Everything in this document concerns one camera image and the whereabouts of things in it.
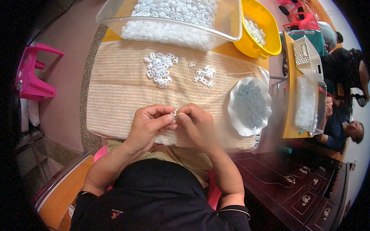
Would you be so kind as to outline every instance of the red plastic chair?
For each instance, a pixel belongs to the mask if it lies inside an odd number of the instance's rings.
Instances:
[[[288,5],[288,4],[294,4],[294,8],[289,10],[289,13],[297,10],[299,7],[303,6],[303,3],[301,1],[298,1],[297,3],[292,2],[291,0],[276,0],[280,5]]]
[[[287,30],[292,26],[298,26],[299,30],[319,30],[319,25],[313,13],[307,12],[306,18],[293,23],[287,23],[283,25]]]
[[[102,156],[107,154],[107,145],[102,146],[94,155],[94,163]],[[209,191],[207,194],[207,202],[208,204],[212,207],[212,209],[216,210],[217,208],[217,203],[218,200],[220,199],[221,196],[221,191],[218,189],[215,181],[215,174],[213,171],[209,173]],[[111,184],[108,188],[107,191],[111,190],[113,188],[113,184]]]
[[[35,68],[44,68],[44,64],[36,60],[36,55],[39,51],[58,55],[64,55],[64,52],[41,43],[38,43],[36,46],[26,47],[23,51],[16,78],[16,84],[20,88],[19,97],[41,102],[43,97],[55,97],[57,91],[54,87],[38,79],[35,75]]]
[[[286,17],[288,18],[288,20],[290,19],[293,23],[296,23],[296,22],[301,21],[300,18],[299,18],[300,15],[303,15],[304,18],[306,18],[306,13],[305,12],[298,12],[298,13],[295,13],[295,14],[290,14]]]

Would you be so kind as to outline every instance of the striped towel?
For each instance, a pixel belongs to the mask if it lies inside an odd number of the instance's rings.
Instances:
[[[157,87],[146,76],[144,57],[149,57],[150,52],[173,53],[179,57],[179,63],[168,68],[172,82],[165,89]],[[196,63],[195,67],[188,66],[191,61]],[[193,82],[196,69],[203,70],[207,65],[216,70],[212,88]],[[228,75],[246,71],[253,71],[253,74]],[[245,77],[259,78],[268,86],[269,73],[265,69],[213,52],[128,40],[102,43],[91,71],[87,129],[99,136],[126,139],[138,108],[162,104],[177,110],[192,102],[212,113],[224,147],[249,149],[253,147],[255,137],[240,136],[229,122],[227,111],[230,90]],[[182,129],[163,132],[155,142],[194,147]]]

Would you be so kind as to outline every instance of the perforated basket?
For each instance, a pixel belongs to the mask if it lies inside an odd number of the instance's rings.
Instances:
[[[293,51],[296,67],[303,74],[316,71],[324,79],[320,55],[306,36],[293,42]]]

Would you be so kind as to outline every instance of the white plate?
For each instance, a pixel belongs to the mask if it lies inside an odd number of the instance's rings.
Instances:
[[[263,98],[266,101],[266,117],[263,120],[260,128],[254,128],[253,130],[250,130],[249,128],[245,128],[238,117],[236,116],[236,112],[232,109],[232,106],[234,105],[234,92],[236,92],[239,89],[240,84],[247,85],[249,81],[253,81],[256,86],[259,86],[261,88],[261,93]],[[267,120],[269,119],[272,111],[271,111],[271,96],[269,95],[269,89],[268,87],[259,79],[256,78],[244,78],[239,80],[239,82],[235,85],[235,87],[230,92],[230,102],[228,106],[229,115],[231,118],[231,123],[234,126],[234,128],[238,131],[238,133],[242,136],[251,136],[256,135],[260,133],[260,131],[267,126]]]

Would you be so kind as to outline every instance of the man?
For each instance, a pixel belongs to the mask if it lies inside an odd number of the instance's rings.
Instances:
[[[329,23],[324,21],[317,21],[317,24],[319,25],[319,31],[324,37],[325,44],[327,44],[328,52],[333,50],[337,46],[337,43],[343,42],[342,34],[338,31],[334,31]]]
[[[350,89],[362,90],[366,102],[370,100],[368,89],[369,73],[367,71],[362,51],[344,48],[335,49],[331,54],[321,57],[324,80],[333,83],[335,98],[345,98],[346,103],[352,102]]]
[[[136,111],[126,141],[88,171],[71,230],[250,230],[243,181],[215,137],[212,115],[191,103],[175,120],[174,110],[152,105]],[[204,153],[153,146],[160,132],[179,128]],[[222,192],[218,213],[202,187],[208,165]]]
[[[326,124],[324,133],[316,135],[316,140],[327,148],[343,153],[346,140],[351,137],[359,144],[364,139],[364,126],[357,120],[349,121],[350,114],[343,103],[331,97],[326,98]]]

